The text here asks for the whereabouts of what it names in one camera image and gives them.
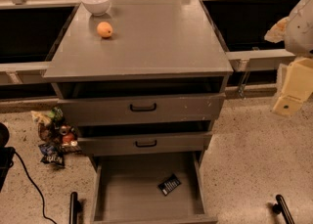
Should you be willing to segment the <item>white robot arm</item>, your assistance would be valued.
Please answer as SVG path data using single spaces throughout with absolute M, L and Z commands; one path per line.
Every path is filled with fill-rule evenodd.
M 283 41 L 285 49 L 295 55 L 289 65 L 279 67 L 282 85 L 272 108 L 273 113 L 292 115 L 313 93 L 313 0 L 300 0 L 287 17 L 266 32 L 264 39 Z

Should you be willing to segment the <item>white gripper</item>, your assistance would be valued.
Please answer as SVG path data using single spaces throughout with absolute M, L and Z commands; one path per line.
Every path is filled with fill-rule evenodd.
M 289 18 L 277 21 L 265 34 L 268 42 L 279 43 L 284 40 Z M 287 66 L 286 77 L 281 94 L 275 99 L 272 112 L 278 115 L 290 116 L 298 112 L 302 102 L 313 93 L 313 60 L 296 58 Z

